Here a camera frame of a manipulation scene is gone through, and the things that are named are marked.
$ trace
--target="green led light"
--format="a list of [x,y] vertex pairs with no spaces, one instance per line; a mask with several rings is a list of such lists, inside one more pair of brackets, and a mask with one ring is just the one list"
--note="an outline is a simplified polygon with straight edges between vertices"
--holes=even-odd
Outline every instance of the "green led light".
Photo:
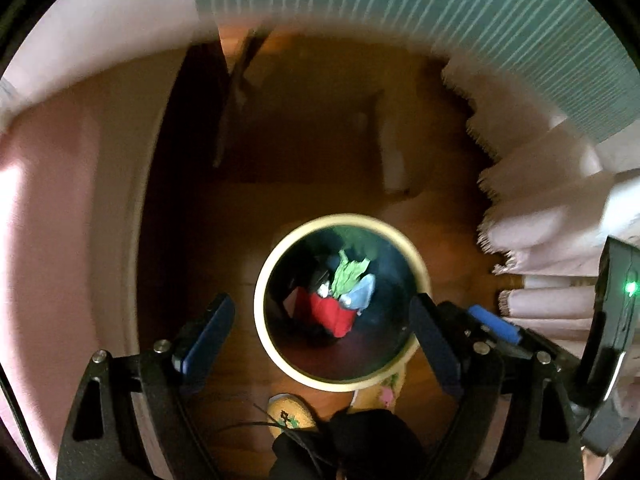
[[636,293],[637,290],[638,290],[637,282],[629,282],[625,285],[625,292],[629,295],[630,298]]

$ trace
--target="teal striped curtain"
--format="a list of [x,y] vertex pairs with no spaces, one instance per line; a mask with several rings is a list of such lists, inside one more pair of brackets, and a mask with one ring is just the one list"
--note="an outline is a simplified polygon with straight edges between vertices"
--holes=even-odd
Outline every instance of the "teal striped curtain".
[[594,142],[640,118],[640,74],[587,0],[196,0],[200,12],[309,14],[460,47],[524,78]]

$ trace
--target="curtain fringe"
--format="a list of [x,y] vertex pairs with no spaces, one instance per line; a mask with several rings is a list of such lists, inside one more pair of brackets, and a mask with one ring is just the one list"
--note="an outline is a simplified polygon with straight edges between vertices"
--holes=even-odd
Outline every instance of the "curtain fringe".
[[478,226],[478,245],[480,249],[485,254],[494,254],[497,252],[494,249],[494,246],[491,244],[491,240],[489,240],[489,236],[487,234],[491,222],[482,220],[482,223]]
[[509,310],[509,296],[512,290],[502,290],[498,294],[498,309],[500,309],[500,315],[502,317],[510,317],[511,311]]
[[519,272],[516,272],[516,264],[518,263],[516,251],[508,251],[506,259],[507,261],[504,265],[498,264],[494,266],[494,274],[519,274]]
[[478,187],[480,191],[485,193],[485,195],[489,197],[489,200],[495,204],[500,201],[500,194],[487,182],[485,171],[486,170],[482,170],[478,176]]
[[[469,92],[465,91],[465,89],[459,87],[451,80],[450,76],[447,75],[447,66],[445,66],[440,72],[442,84],[445,86],[445,88],[451,90],[454,94],[466,100],[466,102],[469,104],[469,107],[475,114],[478,110],[475,99]],[[470,119],[466,121],[466,134],[471,137],[478,146],[480,146],[480,148],[491,158],[494,163],[500,160],[498,152],[473,129],[470,123]]]

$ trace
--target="green paper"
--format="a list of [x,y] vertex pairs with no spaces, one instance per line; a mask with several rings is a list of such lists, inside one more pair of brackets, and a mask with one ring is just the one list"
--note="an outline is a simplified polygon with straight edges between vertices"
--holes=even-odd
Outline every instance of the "green paper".
[[335,269],[334,282],[331,284],[331,292],[334,298],[350,292],[360,281],[360,275],[369,267],[370,260],[364,258],[361,262],[350,262],[347,254],[340,250],[340,265]]

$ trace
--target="trash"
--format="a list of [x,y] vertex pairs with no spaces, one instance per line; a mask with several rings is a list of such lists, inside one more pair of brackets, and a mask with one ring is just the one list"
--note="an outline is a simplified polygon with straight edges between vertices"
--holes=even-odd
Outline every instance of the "trash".
[[347,254],[340,250],[340,264],[335,269],[334,281],[331,284],[331,293],[334,298],[349,292],[359,281],[360,275],[369,267],[370,260],[364,258],[361,262],[350,262]]
[[373,274],[366,274],[350,292],[341,295],[338,301],[343,308],[357,310],[359,316],[369,306],[375,288],[376,277]]
[[320,296],[321,298],[328,298],[329,295],[331,294],[331,287],[329,285],[329,280],[327,280],[326,282],[324,282],[322,285],[320,285],[318,287],[318,296]]
[[342,308],[335,298],[321,298],[315,293],[309,296],[309,300],[313,319],[334,337],[344,337],[349,333],[357,316],[355,310]]
[[[329,296],[329,285],[331,283],[331,271],[327,268],[327,266],[323,264],[318,264],[316,270],[311,275],[311,280],[309,281],[308,291],[317,292],[323,298]],[[324,286],[326,285],[326,293],[321,294],[320,290],[324,292]]]

